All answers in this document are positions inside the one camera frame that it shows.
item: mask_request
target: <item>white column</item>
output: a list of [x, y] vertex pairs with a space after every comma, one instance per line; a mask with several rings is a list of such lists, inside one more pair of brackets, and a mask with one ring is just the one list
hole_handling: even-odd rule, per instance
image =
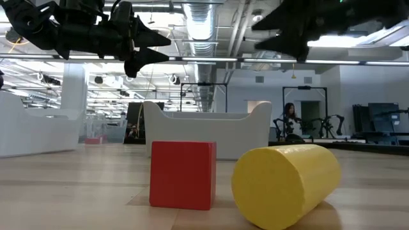
[[89, 74], [83, 64], [65, 63], [61, 108], [86, 111]]

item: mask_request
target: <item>red block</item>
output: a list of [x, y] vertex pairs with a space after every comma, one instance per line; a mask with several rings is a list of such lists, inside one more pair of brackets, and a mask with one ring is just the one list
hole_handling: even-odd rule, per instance
[[216, 191], [216, 143], [152, 143], [152, 206], [209, 210]]

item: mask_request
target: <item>yellow foam cylinder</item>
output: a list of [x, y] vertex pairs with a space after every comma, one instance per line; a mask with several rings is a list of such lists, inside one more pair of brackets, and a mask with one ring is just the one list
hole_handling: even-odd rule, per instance
[[231, 188], [242, 215], [262, 229], [297, 223], [338, 186], [335, 156], [313, 145], [253, 149], [236, 163]]

